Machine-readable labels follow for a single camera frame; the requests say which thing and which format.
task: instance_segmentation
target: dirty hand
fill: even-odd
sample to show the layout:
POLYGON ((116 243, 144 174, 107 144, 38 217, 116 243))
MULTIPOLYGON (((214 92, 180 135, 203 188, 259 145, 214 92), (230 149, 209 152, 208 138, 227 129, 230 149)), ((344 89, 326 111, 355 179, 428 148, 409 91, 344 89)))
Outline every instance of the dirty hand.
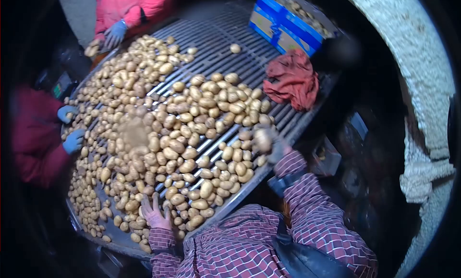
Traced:
POLYGON ((107 35, 104 47, 107 49, 113 49, 117 47, 123 41, 126 30, 126 23, 123 19, 114 23, 114 25, 112 25, 109 29, 106 30, 106 32, 104 32, 104 36, 107 35))
POLYGON ((67 139, 62 143, 64 151, 71 155, 82 148, 84 142, 84 129, 77 129, 67 136, 67 139))
POLYGON ((73 106, 66 105, 58 109, 58 118, 59 120, 63 121, 64 123, 68 124, 71 121, 71 118, 66 117, 68 113, 72 113, 77 115, 78 109, 73 106))
POLYGON ((267 156, 267 161, 275 165, 286 154, 290 153, 292 148, 288 143, 286 143, 282 135, 269 125, 264 125, 261 129, 264 129, 265 135, 272 139, 272 151, 271 154, 267 156))
POLYGON ((144 194, 141 200, 141 213, 142 216, 150 224, 150 228, 162 228, 166 230, 171 230, 171 218, 170 218, 170 209, 167 207, 164 209, 164 217, 158 209, 158 193, 153 194, 152 206, 150 206, 149 198, 144 194))

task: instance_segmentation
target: box of potatoes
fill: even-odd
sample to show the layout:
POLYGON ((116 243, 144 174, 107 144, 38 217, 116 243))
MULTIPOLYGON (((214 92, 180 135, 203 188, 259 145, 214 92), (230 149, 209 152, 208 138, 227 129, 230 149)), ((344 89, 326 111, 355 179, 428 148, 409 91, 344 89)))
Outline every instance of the box of potatoes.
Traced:
POLYGON ((310 57, 339 30, 314 5, 304 0, 257 0, 249 22, 282 54, 302 49, 310 57))

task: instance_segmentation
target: rag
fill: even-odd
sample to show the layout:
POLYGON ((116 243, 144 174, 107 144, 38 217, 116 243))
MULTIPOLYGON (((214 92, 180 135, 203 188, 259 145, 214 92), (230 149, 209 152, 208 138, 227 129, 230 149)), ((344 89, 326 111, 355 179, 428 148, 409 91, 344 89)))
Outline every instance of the rag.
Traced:
POLYGON ((278 79, 273 84, 263 81, 263 90, 273 101, 282 103, 290 100, 297 111, 312 108, 319 91, 319 79, 309 57, 302 50, 289 50, 278 56, 269 62, 266 74, 278 79))

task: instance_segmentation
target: plaid shirt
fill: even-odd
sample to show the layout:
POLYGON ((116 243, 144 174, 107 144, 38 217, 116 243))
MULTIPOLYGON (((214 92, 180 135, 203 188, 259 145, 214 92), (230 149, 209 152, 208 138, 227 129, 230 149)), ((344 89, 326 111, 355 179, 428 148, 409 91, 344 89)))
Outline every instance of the plaid shirt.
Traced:
MULTIPOLYGON (((301 154, 292 151, 274 170, 282 177, 305 167, 301 154)), ((376 255, 356 232, 344 226, 343 210, 329 201, 314 174, 304 175, 284 194, 294 241, 328 253, 360 278, 376 277, 376 255)), ((279 217, 261 205, 246 205, 184 241, 184 260, 168 253, 154 256, 153 277, 290 277, 272 246, 279 217)), ((161 249, 176 242, 172 231, 154 228, 149 243, 152 249, 161 249)))

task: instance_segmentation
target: bag strap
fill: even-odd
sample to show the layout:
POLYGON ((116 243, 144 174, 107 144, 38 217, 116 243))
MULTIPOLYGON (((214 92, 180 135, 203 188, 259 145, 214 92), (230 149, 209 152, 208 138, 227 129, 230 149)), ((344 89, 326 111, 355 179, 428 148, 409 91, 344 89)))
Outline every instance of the bag strap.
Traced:
POLYGON ((356 277, 351 269, 333 256, 310 245, 293 242, 281 217, 279 217, 277 236, 274 236, 272 241, 277 257, 294 278, 356 277))

